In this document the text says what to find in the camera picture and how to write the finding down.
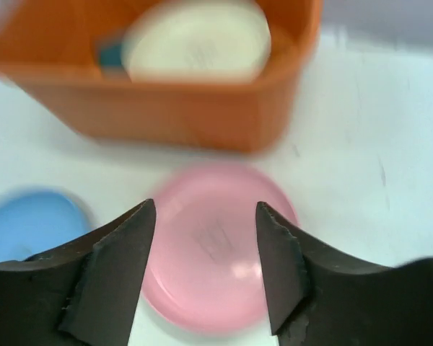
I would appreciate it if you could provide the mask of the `blue round plate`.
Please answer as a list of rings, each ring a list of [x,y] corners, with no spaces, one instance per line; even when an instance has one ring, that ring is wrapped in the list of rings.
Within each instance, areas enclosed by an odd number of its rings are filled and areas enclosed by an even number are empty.
[[[91,217],[74,195],[42,187],[0,195],[0,262],[24,261],[91,230]]]

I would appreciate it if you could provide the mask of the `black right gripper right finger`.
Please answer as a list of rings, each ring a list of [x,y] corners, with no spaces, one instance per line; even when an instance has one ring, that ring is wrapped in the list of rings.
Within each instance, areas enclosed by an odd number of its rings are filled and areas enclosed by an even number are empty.
[[[433,345],[433,257],[398,267],[316,239],[268,203],[255,224],[271,332],[280,345]]]

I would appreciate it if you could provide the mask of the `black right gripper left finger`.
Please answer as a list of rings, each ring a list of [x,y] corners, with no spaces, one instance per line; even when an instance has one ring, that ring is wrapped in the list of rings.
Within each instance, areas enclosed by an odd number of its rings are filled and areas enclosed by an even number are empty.
[[[154,227],[148,199],[73,241],[0,262],[0,345],[127,345]]]

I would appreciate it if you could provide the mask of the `pink round plate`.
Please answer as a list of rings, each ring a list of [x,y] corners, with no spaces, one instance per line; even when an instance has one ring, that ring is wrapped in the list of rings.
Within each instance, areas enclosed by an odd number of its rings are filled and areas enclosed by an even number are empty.
[[[156,224],[142,296],[181,328],[225,335],[267,316],[255,211],[297,216],[282,189],[241,164],[181,171],[154,196]]]

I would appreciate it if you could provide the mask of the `teal square plate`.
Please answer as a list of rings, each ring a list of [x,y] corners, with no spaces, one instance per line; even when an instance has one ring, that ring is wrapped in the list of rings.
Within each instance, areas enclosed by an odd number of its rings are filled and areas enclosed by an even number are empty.
[[[126,70],[121,61],[122,43],[120,39],[101,42],[96,46],[95,57],[101,73],[107,76],[125,76]]]

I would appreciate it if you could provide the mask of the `cream white round plate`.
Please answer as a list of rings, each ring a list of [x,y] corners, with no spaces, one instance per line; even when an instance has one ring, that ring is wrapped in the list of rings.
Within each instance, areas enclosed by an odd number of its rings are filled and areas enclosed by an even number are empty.
[[[121,41],[121,63],[134,81],[250,83],[270,54],[268,21],[254,1],[162,1]]]

